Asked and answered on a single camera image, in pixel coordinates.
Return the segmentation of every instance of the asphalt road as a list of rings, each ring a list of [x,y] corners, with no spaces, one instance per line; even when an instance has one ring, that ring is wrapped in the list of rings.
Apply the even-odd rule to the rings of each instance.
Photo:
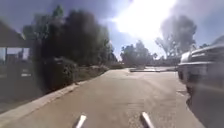
[[[156,128],[223,128],[224,102],[211,95],[189,99],[175,72],[114,70],[5,128],[72,128],[81,114],[85,128],[141,128],[143,111]]]

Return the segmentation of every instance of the car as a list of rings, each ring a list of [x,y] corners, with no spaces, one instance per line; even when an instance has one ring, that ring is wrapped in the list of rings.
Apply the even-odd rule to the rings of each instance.
[[[182,54],[177,67],[178,77],[186,85],[187,92],[193,96],[199,79],[224,78],[224,44],[216,44]],[[222,86],[211,86],[221,89]]]

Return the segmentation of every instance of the blue sky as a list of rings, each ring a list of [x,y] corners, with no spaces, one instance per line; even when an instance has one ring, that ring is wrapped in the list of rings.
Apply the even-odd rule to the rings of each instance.
[[[85,9],[92,12],[100,23],[109,29],[115,54],[119,57],[121,47],[135,43],[138,38],[118,30],[116,23],[108,21],[124,11],[133,0],[1,0],[0,18],[10,27],[20,32],[25,24],[30,24],[35,13],[51,12],[60,4],[65,13],[70,9]],[[224,34],[223,0],[176,0],[171,14],[185,14],[198,26],[195,40],[197,45],[211,43]],[[160,55],[163,51],[153,40],[143,40],[151,52]]]

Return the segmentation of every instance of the sunlight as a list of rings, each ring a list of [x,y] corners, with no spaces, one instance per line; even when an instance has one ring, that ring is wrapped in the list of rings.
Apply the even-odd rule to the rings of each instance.
[[[120,32],[142,40],[160,36],[160,24],[169,16],[176,0],[134,0],[113,19]]]

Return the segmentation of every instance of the shrub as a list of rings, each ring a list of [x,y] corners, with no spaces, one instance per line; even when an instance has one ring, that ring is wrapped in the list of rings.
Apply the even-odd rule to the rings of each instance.
[[[123,68],[125,68],[125,65],[121,63],[113,63],[110,65],[110,69],[123,69]]]
[[[47,92],[56,91],[74,82],[76,65],[65,58],[54,58],[45,61],[43,76]]]

